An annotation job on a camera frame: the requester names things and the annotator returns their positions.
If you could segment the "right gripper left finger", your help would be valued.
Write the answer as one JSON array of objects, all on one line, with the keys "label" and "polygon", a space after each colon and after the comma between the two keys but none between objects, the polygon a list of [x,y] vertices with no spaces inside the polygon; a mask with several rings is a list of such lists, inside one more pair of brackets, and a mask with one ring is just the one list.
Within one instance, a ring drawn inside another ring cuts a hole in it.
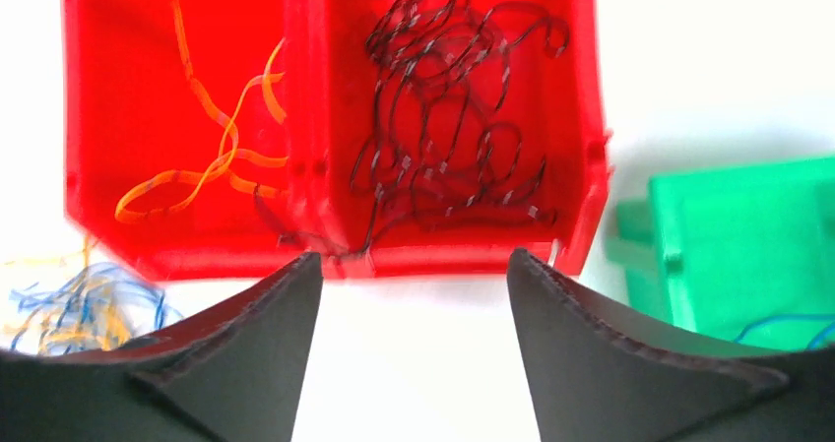
[{"label": "right gripper left finger", "polygon": [[323,276],[305,253],[114,350],[1,354],[5,441],[289,441]]}]

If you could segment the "red plastic bin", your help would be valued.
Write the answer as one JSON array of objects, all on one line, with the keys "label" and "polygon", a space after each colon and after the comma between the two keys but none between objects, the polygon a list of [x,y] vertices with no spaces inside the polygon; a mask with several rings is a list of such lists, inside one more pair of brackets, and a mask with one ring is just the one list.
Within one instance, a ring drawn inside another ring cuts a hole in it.
[{"label": "red plastic bin", "polygon": [[583,269],[595,0],[62,0],[67,215],[153,281]]}]

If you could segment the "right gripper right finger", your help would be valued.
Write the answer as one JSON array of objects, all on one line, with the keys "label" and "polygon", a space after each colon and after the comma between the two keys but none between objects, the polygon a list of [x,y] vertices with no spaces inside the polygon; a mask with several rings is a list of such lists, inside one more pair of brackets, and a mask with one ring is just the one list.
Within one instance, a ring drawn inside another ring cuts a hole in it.
[{"label": "right gripper right finger", "polygon": [[544,441],[830,441],[834,350],[734,344],[642,314],[524,249],[506,274]]}]

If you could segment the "green plastic bin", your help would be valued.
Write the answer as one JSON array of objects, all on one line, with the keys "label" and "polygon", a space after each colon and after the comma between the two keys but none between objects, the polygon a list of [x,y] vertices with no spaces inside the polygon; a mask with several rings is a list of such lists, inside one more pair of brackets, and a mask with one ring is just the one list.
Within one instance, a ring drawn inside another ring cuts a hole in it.
[{"label": "green plastic bin", "polygon": [[605,253],[637,311],[755,347],[833,345],[833,158],[657,175],[615,221]]}]

